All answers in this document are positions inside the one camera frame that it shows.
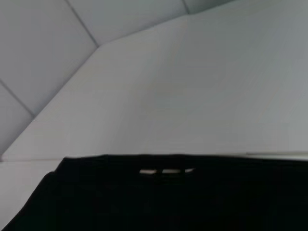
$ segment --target black object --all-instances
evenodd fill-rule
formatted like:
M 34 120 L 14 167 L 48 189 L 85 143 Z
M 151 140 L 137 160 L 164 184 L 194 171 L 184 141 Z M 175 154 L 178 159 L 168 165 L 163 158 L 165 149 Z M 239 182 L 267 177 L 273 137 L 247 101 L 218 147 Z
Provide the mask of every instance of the black object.
M 308 162 L 104 155 L 65 158 L 4 231 L 307 230 L 307 209 Z

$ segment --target black fabric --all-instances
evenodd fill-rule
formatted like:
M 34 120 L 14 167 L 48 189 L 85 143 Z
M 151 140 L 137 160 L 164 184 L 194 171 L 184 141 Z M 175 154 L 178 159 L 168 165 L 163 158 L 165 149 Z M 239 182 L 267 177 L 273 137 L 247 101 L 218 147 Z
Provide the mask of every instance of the black fabric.
M 4 231 L 307 230 L 307 209 L 307 162 L 104 155 L 65 158 Z

